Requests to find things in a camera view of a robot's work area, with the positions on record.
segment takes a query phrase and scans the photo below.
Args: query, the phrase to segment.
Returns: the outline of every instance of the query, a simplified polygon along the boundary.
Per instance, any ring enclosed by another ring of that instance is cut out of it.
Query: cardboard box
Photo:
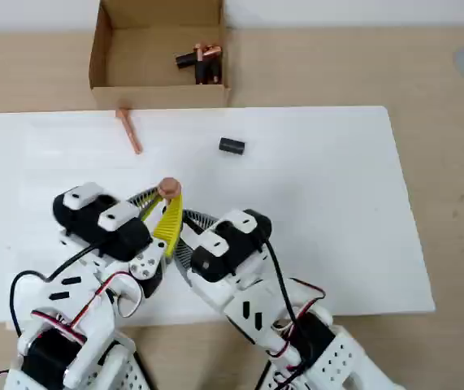
[[[175,56],[198,42],[225,48],[222,0],[102,0],[93,39],[89,82],[101,109],[190,108],[227,105],[223,84],[195,85],[194,67]]]

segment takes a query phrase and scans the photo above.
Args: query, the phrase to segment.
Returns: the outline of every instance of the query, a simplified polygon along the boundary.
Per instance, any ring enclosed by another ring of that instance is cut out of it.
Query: white wall
[[[235,27],[464,24],[464,0],[226,1]],[[89,29],[97,9],[98,0],[0,0],[0,31]]]

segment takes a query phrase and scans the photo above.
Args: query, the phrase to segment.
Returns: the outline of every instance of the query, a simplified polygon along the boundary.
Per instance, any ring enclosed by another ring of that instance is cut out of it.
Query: wooden table
[[[0,111],[95,109],[90,43],[89,33],[0,35]],[[230,33],[233,106],[388,108],[437,311],[340,322],[409,389],[464,388],[464,79],[453,67],[460,46],[464,28]],[[252,389],[265,361],[226,323],[129,333],[161,389]],[[15,337],[0,325],[0,369],[14,352]]]

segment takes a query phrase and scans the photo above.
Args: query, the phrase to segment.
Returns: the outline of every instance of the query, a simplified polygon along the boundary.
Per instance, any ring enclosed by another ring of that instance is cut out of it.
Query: white board
[[[333,314],[434,310],[405,181],[383,107],[135,110],[136,156],[114,111],[0,114],[0,321],[9,279],[65,257],[54,197],[96,181],[127,198],[174,176],[184,205],[273,222],[288,276],[327,290]],[[246,142],[242,156],[220,137]],[[216,318],[174,266],[138,323]]]

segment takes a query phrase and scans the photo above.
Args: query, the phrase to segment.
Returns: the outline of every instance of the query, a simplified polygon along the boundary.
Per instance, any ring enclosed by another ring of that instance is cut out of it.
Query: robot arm
[[[192,217],[189,226],[204,220]],[[265,265],[276,260],[267,247],[271,234],[267,217],[252,210],[234,210],[205,228],[194,241],[187,279],[194,292],[226,316],[252,344],[266,351],[270,375],[259,388],[402,388],[374,364],[343,327],[333,325],[331,314],[319,304],[323,298],[319,288],[284,279],[304,334],[291,322],[278,326],[288,314],[281,286],[276,280],[260,279]],[[186,246],[180,243],[185,253]],[[289,382],[297,370],[301,373]]]
[[[121,202],[87,183],[55,198],[60,241],[82,256],[47,278],[31,302],[32,320],[20,334],[6,389],[19,383],[29,390],[149,388],[133,369],[136,346],[117,331],[117,321],[157,289],[179,235],[181,195],[159,195],[159,189]],[[142,220],[167,196],[170,204],[151,234]]]

